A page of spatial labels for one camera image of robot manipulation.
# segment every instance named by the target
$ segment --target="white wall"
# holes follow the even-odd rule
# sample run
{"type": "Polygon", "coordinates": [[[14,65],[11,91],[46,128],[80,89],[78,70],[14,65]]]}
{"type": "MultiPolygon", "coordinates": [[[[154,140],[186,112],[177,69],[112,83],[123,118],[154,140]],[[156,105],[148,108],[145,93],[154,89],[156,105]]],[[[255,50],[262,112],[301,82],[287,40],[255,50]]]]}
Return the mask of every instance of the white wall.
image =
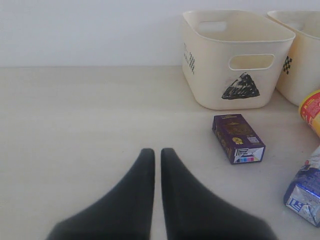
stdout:
{"type": "Polygon", "coordinates": [[[320,10],[319,0],[0,0],[0,67],[180,65],[181,13],[320,10]]]}

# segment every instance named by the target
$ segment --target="cream plastic storage bin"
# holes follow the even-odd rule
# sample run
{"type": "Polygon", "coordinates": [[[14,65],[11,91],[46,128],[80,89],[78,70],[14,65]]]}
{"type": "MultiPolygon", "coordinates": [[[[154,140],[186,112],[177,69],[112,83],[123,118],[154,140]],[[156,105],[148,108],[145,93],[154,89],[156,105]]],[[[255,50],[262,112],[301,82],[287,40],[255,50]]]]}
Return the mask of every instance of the cream plastic storage bin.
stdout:
{"type": "Polygon", "coordinates": [[[270,11],[268,17],[296,34],[276,88],[298,106],[320,89],[320,12],[270,11]]]}
{"type": "Polygon", "coordinates": [[[266,105],[295,33],[238,10],[183,14],[182,69],[196,101],[214,110],[266,105]]]}

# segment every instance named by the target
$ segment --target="yellow can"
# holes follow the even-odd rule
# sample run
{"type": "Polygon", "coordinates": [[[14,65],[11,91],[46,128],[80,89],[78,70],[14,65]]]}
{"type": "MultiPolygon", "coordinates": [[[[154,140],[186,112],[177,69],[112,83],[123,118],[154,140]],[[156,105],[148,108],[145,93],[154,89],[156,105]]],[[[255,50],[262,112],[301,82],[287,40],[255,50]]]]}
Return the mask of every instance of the yellow can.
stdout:
{"type": "Polygon", "coordinates": [[[320,137],[320,89],[303,100],[299,114],[320,137]]]}

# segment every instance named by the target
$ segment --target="tabletop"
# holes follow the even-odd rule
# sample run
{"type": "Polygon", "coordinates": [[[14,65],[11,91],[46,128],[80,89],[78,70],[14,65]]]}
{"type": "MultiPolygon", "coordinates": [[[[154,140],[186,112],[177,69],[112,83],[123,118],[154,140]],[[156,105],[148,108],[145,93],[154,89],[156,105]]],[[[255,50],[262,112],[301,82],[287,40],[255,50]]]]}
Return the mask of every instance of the tabletop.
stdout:
{"type": "Polygon", "coordinates": [[[280,240],[319,239],[283,196],[320,140],[277,91],[262,108],[214,111],[195,101],[180,66],[0,68],[0,79],[1,240],[44,240],[117,184],[142,148],[156,157],[151,239],[166,239],[160,151],[167,147],[280,240]],[[262,162],[230,164],[212,132],[222,114],[245,117],[266,145],[262,162]]]}

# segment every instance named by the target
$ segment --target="small box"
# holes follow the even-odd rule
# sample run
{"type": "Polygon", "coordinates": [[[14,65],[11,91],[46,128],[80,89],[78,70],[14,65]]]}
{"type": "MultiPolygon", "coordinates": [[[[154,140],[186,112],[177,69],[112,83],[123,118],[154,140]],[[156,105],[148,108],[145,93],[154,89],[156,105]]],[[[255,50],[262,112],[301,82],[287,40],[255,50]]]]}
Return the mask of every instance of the small box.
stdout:
{"type": "Polygon", "coordinates": [[[231,164],[262,161],[266,145],[241,114],[214,116],[212,130],[231,164]]]}
{"type": "Polygon", "coordinates": [[[320,146],[296,174],[283,202],[308,222],[320,227],[320,146]]]}

